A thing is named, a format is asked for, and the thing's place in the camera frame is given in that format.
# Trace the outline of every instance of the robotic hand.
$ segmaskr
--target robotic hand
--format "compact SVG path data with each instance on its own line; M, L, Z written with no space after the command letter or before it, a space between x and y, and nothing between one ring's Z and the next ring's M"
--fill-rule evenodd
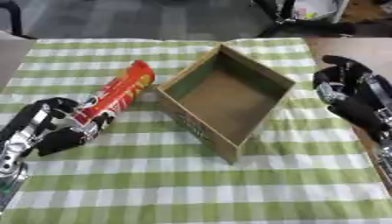
M137 60L84 103L51 98L36 101L0 131L0 214L27 179L24 162L34 149L42 157L83 145L98 136L155 80L155 74ZM54 118L70 123L58 128Z
M0 132L0 212L27 178L24 158L48 130L55 130L53 118L62 119L78 105L66 98L36 101L23 107Z
M364 129L379 144L377 156L392 182L392 87L361 63L326 55L332 66L318 71L313 87L328 109Z

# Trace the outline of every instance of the box inner bottom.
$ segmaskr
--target box inner bottom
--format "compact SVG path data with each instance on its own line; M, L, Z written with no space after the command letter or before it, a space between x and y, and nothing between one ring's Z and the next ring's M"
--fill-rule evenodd
M239 145L276 105L277 98L250 87L220 67L179 102Z

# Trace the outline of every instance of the open box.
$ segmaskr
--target open box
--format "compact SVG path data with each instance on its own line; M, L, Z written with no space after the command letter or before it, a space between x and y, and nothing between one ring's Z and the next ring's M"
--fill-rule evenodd
M157 91L163 111L232 164L293 85L281 74L218 45Z

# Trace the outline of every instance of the red cylindrical can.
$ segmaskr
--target red cylindrical can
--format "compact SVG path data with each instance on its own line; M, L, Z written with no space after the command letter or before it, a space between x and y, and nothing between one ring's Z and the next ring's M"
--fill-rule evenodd
M122 70L119 77L83 103L73 114L73 119L84 126L105 112L116 117L154 80L152 69L145 62L136 60L130 67Z

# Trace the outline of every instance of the green checkered tablecloth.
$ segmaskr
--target green checkered tablecloth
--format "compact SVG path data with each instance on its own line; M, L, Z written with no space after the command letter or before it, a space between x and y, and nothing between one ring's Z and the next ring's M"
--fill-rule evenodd
M146 91L92 143L29 157L32 177L2 223L392 223L392 203L349 124L312 92L299 38L239 39L234 49L297 81L257 151L233 166L159 112ZM133 60L167 81L214 42L43 39L0 95L6 124L26 103L81 101Z

